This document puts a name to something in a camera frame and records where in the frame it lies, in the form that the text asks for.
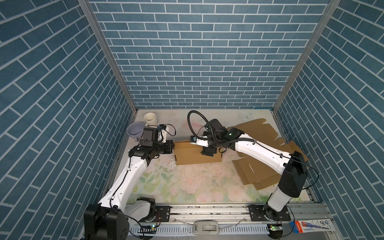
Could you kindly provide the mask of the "brown cardboard box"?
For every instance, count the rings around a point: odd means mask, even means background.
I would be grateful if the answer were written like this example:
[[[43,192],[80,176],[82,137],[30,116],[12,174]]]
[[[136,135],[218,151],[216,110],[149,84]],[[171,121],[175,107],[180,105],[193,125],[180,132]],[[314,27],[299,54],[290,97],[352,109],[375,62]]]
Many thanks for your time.
[[[193,145],[189,141],[175,142],[173,153],[175,154],[176,165],[181,166],[222,162],[220,154],[214,154],[213,157],[210,157],[203,155],[202,151],[202,146]]]
[[[309,158],[296,143],[294,141],[286,143],[285,140],[279,136],[278,132],[270,124],[266,123],[266,119],[256,119],[238,124],[235,128],[276,150],[291,154],[299,152],[303,155],[305,164],[308,164]],[[275,168],[245,153],[239,152],[238,155],[241,158],[239,160],[233,160],[233,163],[244,185],[252,184],[257,190],[262,190],[278,184],[281,174],[276,172]]]

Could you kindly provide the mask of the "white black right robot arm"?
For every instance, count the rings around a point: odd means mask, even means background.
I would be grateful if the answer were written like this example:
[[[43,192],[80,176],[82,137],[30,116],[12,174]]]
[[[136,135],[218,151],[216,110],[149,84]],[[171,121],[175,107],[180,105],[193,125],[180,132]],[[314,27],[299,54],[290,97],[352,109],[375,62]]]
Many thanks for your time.
[[[278,186],[263,207],[264,216],[270,221],[277,221],[286,211],[287,203],[299,197],[305,189],[310,166],[300,152],[291,154],[275,149],[236,128],[227,131],[207,127],[201,137],[191,136],[190,142],[203,147],[202,155],[212,157],[217,153],[217,148],[232,149],[253,157],[280,174]]]

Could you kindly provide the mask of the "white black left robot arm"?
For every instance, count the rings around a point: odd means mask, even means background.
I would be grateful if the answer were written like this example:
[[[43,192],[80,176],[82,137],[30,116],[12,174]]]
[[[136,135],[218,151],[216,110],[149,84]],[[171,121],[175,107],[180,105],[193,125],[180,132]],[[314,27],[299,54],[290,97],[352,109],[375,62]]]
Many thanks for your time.
[[[161,220],[156,201],[140,197],[125,213],[129,196],[151,160],[170,155],[175,144],[168,140],[169,125],[145,127],[139,144],[128,155],[127,163],[97,204],[89,205],[84,213],[86,240],[125,240],[130,228],[139,221]]]

